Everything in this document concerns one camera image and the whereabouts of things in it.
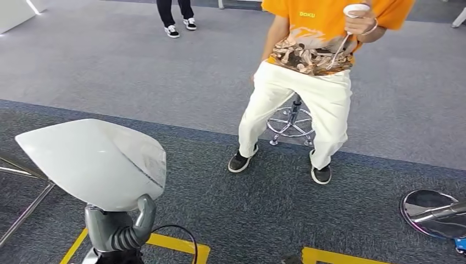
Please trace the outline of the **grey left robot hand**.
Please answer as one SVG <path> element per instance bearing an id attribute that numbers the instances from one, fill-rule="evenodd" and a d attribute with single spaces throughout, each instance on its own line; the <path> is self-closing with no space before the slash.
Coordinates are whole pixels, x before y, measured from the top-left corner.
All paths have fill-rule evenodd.
<path id="1" fill-rule="evenodd" d="M 156 205 L 145 194 L 137 199 L 136 222 L 127 212 L 110 212 L 94 205 L 85 207 L 85 222 L 93 247 L 99 252 L 139 249 L 152 233 Z"/>

